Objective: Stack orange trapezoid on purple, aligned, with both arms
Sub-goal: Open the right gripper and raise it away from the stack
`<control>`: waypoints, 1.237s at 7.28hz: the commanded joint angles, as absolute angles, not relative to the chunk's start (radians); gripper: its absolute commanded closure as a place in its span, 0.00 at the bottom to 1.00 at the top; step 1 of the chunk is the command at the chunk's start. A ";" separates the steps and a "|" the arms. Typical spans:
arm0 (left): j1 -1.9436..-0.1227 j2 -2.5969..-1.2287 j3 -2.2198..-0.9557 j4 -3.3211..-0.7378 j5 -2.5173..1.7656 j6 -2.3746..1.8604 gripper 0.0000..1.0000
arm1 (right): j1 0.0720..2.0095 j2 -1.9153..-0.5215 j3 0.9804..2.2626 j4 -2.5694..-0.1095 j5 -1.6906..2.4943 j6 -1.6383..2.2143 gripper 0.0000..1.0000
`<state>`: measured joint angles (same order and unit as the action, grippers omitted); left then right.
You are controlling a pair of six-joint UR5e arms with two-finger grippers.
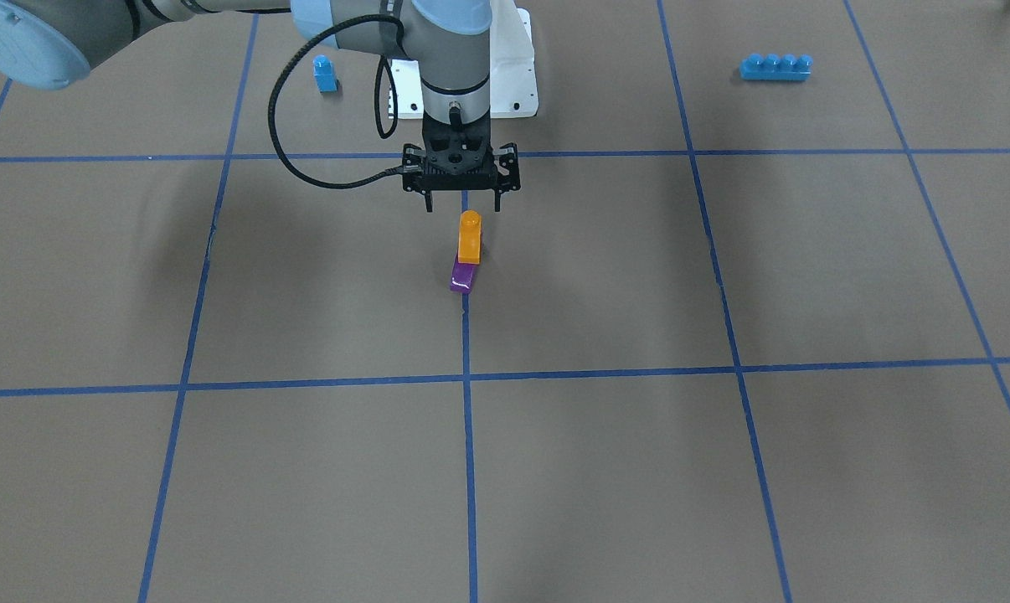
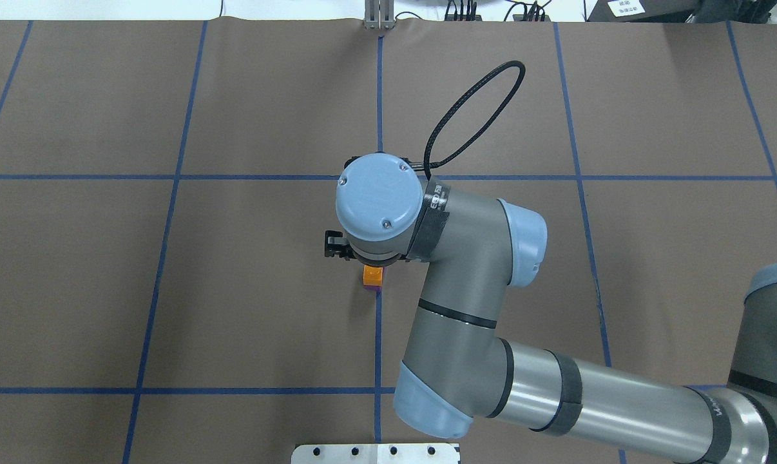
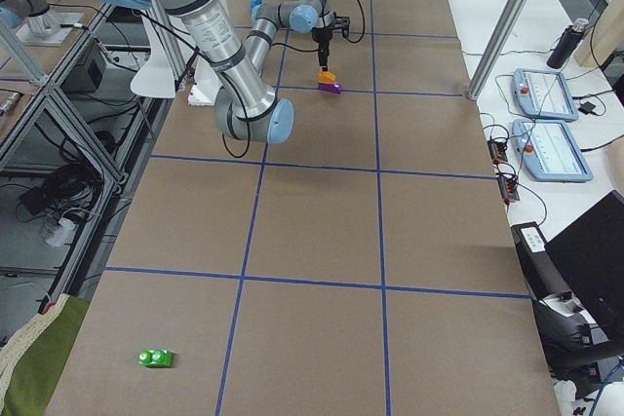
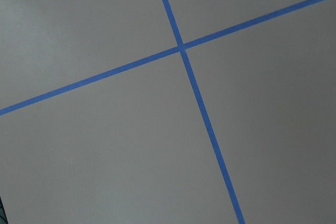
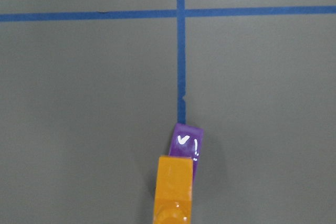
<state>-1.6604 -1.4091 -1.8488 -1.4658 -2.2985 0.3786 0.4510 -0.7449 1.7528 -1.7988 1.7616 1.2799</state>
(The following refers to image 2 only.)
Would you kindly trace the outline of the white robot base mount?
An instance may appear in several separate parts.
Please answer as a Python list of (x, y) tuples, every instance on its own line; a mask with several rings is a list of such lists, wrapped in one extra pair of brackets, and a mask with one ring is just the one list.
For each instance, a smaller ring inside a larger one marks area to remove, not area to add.
[(295, 447), (291, 463), (460, 463), (458, 444), (345, 443)]

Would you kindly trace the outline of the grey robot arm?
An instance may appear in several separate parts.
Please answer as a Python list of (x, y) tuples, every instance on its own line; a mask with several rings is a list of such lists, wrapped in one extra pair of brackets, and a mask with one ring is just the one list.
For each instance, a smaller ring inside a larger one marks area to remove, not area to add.
[(372, 153), (342, 233), (426, 262), (394, 393), (442, 440), (503, 421), (654, 462), (777, 463), (777, 190), (754, 179), (418, 179)]

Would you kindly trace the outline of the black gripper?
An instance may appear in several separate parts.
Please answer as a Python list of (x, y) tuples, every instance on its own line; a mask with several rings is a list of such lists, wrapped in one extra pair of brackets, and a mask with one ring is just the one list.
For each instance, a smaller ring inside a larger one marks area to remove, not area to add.
[(345, 261), (360, 261), (349, 240), (339, 230), (326, 230), (324, 232), (324, 256), (340, 258)]

